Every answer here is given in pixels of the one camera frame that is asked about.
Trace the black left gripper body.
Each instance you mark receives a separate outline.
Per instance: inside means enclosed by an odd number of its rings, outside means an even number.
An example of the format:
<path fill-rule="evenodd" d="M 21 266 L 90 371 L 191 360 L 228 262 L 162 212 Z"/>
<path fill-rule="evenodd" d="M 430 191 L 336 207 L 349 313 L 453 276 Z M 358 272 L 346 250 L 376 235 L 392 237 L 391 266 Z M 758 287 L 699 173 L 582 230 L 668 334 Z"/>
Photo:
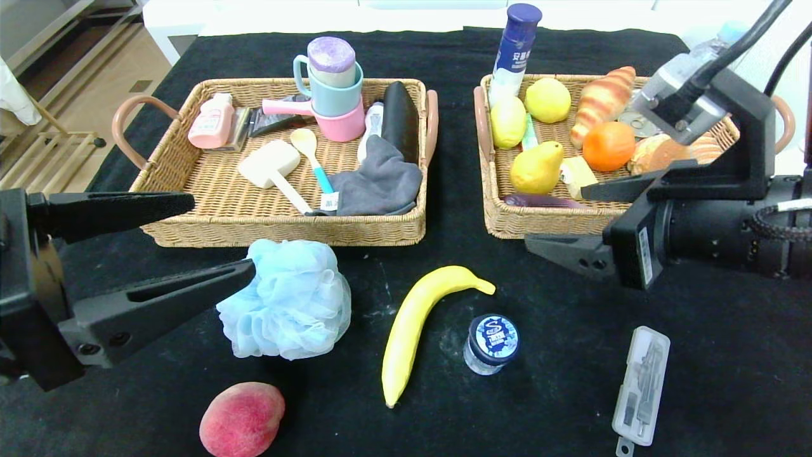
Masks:
<path fill-rule="evenodd" d="M 46 392 L 84 375 L 59 330 L 69 318 L 63 267 L 43 194 L 2 191 L 2 376 Z"/>

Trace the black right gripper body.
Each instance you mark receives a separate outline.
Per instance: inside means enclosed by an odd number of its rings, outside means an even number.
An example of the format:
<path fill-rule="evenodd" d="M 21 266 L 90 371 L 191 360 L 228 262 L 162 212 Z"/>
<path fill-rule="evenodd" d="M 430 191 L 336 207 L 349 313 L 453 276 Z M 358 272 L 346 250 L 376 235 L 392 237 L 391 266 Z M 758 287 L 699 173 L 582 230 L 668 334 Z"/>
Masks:
<path fill-rule="evenodd" d="M 704 263 L 746 269 L 754 235 L 746 222 L 754 201 L 639 199 L 605 231 L 621 284 L 649 289 L 664 268 Z"/>

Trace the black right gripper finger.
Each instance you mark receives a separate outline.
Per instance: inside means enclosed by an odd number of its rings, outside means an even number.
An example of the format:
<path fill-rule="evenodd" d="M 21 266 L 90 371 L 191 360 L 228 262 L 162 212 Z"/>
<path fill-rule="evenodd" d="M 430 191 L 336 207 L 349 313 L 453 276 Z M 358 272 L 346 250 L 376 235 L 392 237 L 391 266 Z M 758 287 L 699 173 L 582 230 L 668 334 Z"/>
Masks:
<path fill-rule="evenodd" d="M 626 176 L 606 182 L 598 182 L 581 188 L 581 197 L 588 201 L 609 201 L 609 202 L 636 202 L 639 199 L 647 201 L 667 201 L 672 199 L 671 195 L 655 195 L 653 188 L 665 170 L 652 171 L 641 175 Z"/>
<path fill-rule="evenodd" d="M 601 236 L 526 234 L 529 252 L 584 277 L 605 281 L 617 278 L 611 246 Z"/>

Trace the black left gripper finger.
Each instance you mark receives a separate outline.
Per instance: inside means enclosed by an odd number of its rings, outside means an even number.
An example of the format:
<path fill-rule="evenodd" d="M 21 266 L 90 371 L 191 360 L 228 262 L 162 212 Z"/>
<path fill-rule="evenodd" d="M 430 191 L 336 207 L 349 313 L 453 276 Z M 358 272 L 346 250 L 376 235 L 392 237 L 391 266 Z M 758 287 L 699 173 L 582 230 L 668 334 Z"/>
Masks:
<path fill-rule="evenodd" d="M 111 368 L 177 329 L 255 276 L 252 260 L 130 284 L 81 299 L 58 329 L 85 366 Z"/>
<path fill-rule="evenodd" d="M 195 207 L 188 193 L 43 193 L 27 197 L 34 226 L 66 243 L 123 232 Z"/>

